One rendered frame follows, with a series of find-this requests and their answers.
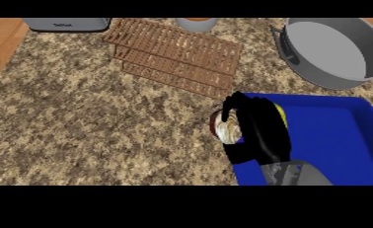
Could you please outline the large grey pot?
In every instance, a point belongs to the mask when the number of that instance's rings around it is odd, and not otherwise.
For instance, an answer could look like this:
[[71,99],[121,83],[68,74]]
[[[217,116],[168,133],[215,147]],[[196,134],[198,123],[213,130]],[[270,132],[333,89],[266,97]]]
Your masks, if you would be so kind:
[[373,25],[363,18],[289,18],[271,33],[280,58],[313,84],[348,90],[373,81]]

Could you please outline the white frosted cupcake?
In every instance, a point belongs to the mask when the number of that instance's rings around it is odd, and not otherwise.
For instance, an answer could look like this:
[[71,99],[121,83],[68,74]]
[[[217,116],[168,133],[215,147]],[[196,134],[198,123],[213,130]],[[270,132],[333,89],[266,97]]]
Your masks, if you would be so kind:
[[239,139],[242,138],[236,110],[232,110],[229,112],[227,121],[221,120],[221,116],[223,110],[218,110],[213,113],[210,117],[211,133],[224,144],[236,144]]

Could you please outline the blue tray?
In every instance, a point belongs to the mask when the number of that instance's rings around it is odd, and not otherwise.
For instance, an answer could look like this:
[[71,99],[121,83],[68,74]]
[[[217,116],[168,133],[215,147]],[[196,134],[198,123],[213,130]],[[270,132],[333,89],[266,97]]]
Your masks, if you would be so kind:
[[357,97],[246,93],[282,106],[292,159],[310,162],[336,186],[373,186],[373,106]]

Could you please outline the grey cup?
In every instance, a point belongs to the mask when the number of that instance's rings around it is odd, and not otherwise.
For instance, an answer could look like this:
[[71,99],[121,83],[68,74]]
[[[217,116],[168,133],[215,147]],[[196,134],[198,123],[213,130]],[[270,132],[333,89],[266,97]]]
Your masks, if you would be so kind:
[[190,20],[187,18],[176,18],[179,26],[189,32],[204,33],[210,32],[217,24],[217,18],[207,20]]

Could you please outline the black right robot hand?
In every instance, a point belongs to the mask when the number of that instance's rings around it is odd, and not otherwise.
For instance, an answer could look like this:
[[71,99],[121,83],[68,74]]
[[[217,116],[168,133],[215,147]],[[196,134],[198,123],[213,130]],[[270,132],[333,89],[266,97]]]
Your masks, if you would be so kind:
[[223,103],[223,121],[227,121],[232,109],[236,109],[243,142],[223,144],[230,163],[242,164],[251,160],[260,165],[289,162],[291,136],[274,103],[235,92]]

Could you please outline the brown wooden tiered shelf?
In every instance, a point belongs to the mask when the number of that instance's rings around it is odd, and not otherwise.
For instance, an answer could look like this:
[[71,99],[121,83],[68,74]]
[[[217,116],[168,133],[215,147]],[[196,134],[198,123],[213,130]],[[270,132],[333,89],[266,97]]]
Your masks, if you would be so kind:
[[239,43],[134,18],[118,21],[103,40],[124,72],[215,100],[232,92]]

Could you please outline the grey toaster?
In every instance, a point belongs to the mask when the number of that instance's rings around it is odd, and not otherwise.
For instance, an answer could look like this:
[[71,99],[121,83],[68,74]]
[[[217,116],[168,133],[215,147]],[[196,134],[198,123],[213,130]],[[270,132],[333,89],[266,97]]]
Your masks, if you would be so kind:
[[103,32],[109,28],[109,18],[25,18],[24,22],[36,32]]

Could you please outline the yellow object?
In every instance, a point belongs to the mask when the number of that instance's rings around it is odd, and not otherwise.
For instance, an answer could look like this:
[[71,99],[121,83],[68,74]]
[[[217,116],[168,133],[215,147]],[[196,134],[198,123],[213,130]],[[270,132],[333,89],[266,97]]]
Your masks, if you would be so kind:
[[274,106],[276,106],[277,112],[279,112],[279,114],[280,114],[280,117],[282,117],[285,126],[286,126],[286,128],[289,128],[289,123],[288,123],[288,118],[286,118],[285,109],[283,109],[282,106],[280,106],[279,104],[276,104],[276,103],[274,103]]

